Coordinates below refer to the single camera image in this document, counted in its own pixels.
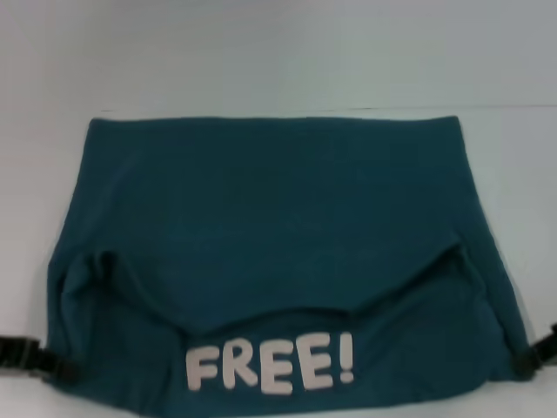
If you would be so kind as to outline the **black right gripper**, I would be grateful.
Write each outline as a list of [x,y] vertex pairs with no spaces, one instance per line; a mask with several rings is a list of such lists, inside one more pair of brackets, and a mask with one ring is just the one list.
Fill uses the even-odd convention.
[[528,350],[513,357],[513,370],[516,374],[536,374],[540,361],[556,361],[557,325],[551,326],[551,332],[536,341]]

